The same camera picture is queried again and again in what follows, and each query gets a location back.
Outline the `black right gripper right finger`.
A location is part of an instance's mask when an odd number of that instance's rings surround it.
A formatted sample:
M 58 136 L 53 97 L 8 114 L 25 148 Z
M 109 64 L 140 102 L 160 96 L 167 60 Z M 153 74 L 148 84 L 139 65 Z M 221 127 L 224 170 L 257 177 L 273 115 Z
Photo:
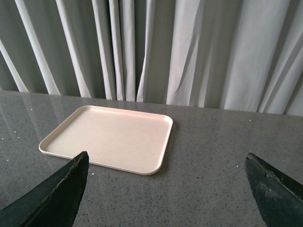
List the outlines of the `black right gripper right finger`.
M 258 210 L 268 227 L 303 225 L 303 185 L 253 153 L 245 171 Z

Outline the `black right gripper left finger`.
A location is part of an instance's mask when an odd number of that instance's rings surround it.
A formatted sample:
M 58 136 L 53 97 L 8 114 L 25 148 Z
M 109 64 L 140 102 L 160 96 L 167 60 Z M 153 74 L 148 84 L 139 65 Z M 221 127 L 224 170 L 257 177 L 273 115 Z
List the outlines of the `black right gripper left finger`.
M 89 169 L 86 151 L 0 211 L 2 227 L 71 227 Z

